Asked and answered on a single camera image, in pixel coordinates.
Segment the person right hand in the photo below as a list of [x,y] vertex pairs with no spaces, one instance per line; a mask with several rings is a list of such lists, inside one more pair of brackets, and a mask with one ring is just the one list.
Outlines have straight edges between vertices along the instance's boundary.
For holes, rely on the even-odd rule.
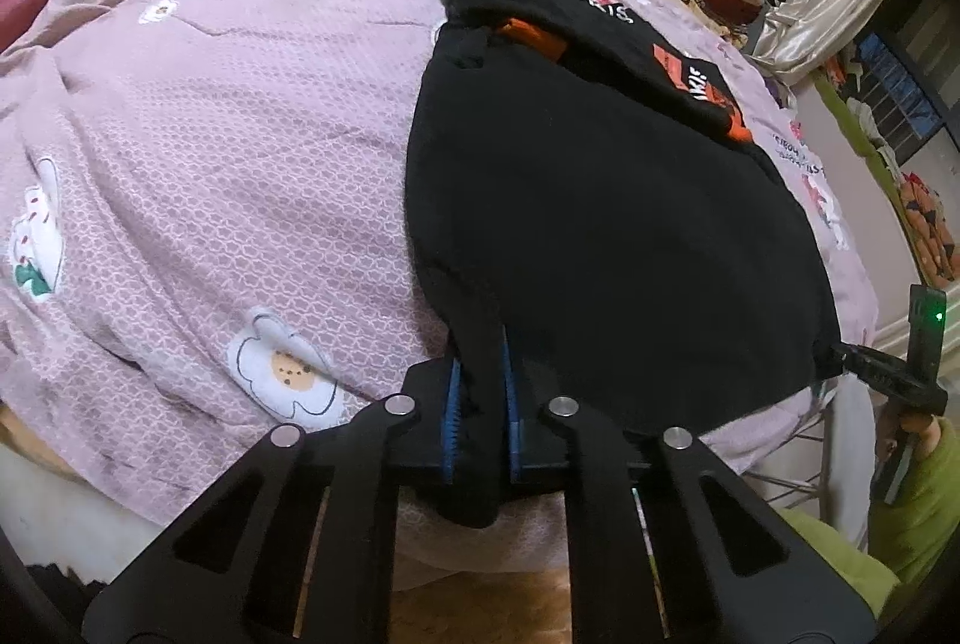
[[942,438],[939,420],[929,413],[918,412],[911,408],[887,402],[880,410],[877,421],[877,458],[885,462],[895,451],[905,433],[913,443],[913,460],[921,462],[927,459]]

